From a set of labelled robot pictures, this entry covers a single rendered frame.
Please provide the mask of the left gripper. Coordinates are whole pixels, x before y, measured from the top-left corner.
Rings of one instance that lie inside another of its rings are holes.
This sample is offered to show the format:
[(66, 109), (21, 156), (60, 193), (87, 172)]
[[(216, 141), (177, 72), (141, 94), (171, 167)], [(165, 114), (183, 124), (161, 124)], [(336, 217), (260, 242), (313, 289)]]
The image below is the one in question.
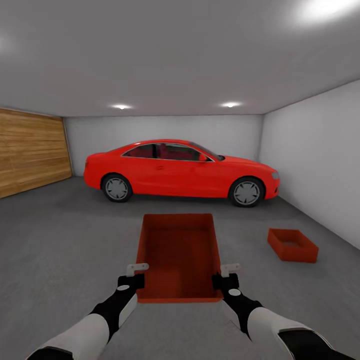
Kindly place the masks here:
[(120, 276), (118, 278), (117, 286), (119, 287), (122, 283), (133, 282), (136, 289), (144, 289), (145, 287), (145, 274), (135, 274), (133, 277)]

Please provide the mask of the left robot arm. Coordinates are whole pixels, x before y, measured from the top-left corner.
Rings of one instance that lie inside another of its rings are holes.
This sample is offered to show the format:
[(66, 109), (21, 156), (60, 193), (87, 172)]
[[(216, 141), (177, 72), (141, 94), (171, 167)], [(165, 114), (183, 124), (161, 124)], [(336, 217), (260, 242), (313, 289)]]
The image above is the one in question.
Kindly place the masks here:
[(144, 289), (148, 263), (127, 265), (126, 276), (118, 278), (115, 294), (99, 303), (76, 325), (52, 338), (27, 360), (98, 360), (111, 340), (137, 305), (136, 289)]

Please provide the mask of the storage box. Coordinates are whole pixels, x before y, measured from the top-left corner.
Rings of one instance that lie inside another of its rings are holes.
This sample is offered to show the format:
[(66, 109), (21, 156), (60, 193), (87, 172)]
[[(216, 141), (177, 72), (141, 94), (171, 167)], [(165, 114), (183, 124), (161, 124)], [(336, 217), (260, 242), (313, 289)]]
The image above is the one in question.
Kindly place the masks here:
[(222, 273), (212, 213), (145, 214), (136, 264), (149, 264), (140, 304), (216, 303), (212, 276)]
[(299, 230), (270, 228), (267, 241), (282, 261), (316, 263), (319, 248)]

